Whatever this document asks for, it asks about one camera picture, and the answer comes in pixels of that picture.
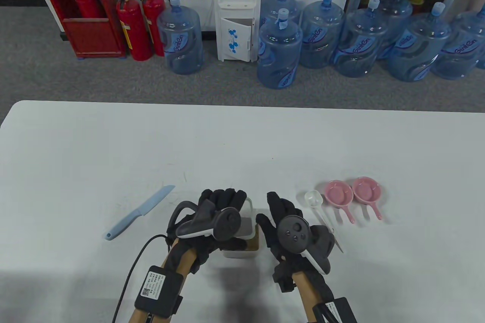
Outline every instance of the gray carpet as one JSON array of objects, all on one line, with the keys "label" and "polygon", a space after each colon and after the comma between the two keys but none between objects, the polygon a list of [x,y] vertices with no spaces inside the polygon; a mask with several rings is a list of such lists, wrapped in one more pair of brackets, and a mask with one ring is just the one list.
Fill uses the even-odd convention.
[{"label": "gray carpet", "polygon": [[364,79],[331,67],[299,67],[282,91],[263,87],[256,64],[219,62],[215,42],[205,42],[206,63],[197,74],[171,73],[162,58],[77,60],[48,8],[0,8],[0,122],[19,100],[192,103],[282,107],[485,112],[485,72],[461,81],[434,75],[407,84],[379,65]]}]

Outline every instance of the blue flower decal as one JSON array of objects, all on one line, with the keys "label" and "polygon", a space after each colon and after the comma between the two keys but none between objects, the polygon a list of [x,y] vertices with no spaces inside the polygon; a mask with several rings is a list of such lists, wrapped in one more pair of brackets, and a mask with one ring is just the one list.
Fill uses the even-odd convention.
[{"label": "blue flower decal", "polygon": [[229,43],[229,49],[231,50],[232,53],[236,53],[236,48],[239,46],[237,41],[235,41],[235,39],[238,38],[236,34],[236,30],[227,29],[227,31],[229,31],[229,35],[232,37],[232,41]]}]

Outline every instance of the vr controller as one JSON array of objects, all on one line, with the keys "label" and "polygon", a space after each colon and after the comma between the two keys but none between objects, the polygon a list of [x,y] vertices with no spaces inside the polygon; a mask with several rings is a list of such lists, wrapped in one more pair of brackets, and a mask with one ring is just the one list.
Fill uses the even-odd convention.
[{"label": "vr controller", "polygon": [[324,275],[324,266],[332,251],[335,238],[326,226],[314,226],[318,235],[312,232],[308,222],[296,215],[286,216],[278,225],[279,243],[293,254],[306,257],[315,269]]},{"label": "vr controller", "polygon": [[196,214],[191,221],[181,224],[175,235],[180,239],[197,236],[213,236],[217,241],[226,241],[234,237],[241,227],[241,215],[233,207],[216,210],[215,204],[204,200],[199,206],[188,200],[180,203],[170,217],[168,226],[175,225],[178,215],[183,209],[189,208]]}]

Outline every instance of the black glove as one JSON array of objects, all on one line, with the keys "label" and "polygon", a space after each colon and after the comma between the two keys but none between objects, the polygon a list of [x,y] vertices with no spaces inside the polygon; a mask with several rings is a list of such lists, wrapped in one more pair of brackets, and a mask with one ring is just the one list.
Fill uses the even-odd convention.
[{"label": "black glove", "polygon": [[[200,195],[199,205],[201,205],[201,203],[205,200],[210,200],[213,204],[215,204],[217,211],[220,211],[226,207],[234,207],[240,211],[246,197],[246,192],[238,191],[236,193],[233,188],[226,189],[225,191],[222,189],[215,191],[206,189]],[[177,238],[175,235],[177,228],[182,223],[192,220],[194,215],[195,214],[187,215],[173,226],[168,226],[166,239],[168,245],[171,246]],[[170,252],[165,263],[165,267],[176,270],[182,255],[187,250],[194,248],[197,252],[197,259],[194,264],[192,264],[191,273],[196,273],[197,270],[199,270],[199,267],[207,261],[209,254],[216,249],[244,250],[246,249],[246,246],[247,244],[245,240],[234,237],[227,241],[217,241],[215,238],[213,238],[213,236],[197,236],[188,239],[179,239],[178,243]]]},{"label": "black glove", "polygon": [[[289,215],[297,215],[303,218],[301,209],[295,208],[289,200],[280,198],[276,192],[269,192],[267,198],[276,227],[272,225],[270,219],[264,214],[258,214],[256,216],[256,222],[261,226],[267,246],[279,261],[277,267],[274,268],[274,282],[279,284],[282,292],[291,292],[295,287],[291,275],[302,271],[308,277],[313,287],[319,292],[323,301],[332,301],[334,299],[332,290],[326,285],[323,276],[313,267],[308,259],[300,254],[292,254],[279,243],[277,237],[279,223],[284,217]],[[322,249],[325,251],[324,254],[328,257],[335,244],[334,236],[326,226],[311,226],[310,230],[312,232],[312,238],[319,241],[319,244],[322,245]],[[329,259],[325,260],[322,270],[324,273],[330,272]]]}]

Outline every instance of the knife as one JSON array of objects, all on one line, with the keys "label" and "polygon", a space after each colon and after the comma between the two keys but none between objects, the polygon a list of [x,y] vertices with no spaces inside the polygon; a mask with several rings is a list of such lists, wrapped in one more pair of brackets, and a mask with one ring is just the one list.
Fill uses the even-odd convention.
[{"label": "knife", "polygon": [[109,230],[108,233],[106,233],[104,238],[108,241],[113,240],[120,233],[125,231],[125,229],[127,229],[127,227],[131,225],[131,223],[135,221],[135,219],[140,216],[144,216],[148,212],[150,212],[168,195],[168,193],[173,190],[173,188],[175,188],[175,185],[165,185],[163,188],[161,188],[161,190],[149,197],[149,199],[147,199],[140,207],[138,207],[129,215],[127,215],[124,219],[119,221],[111,230]]}]

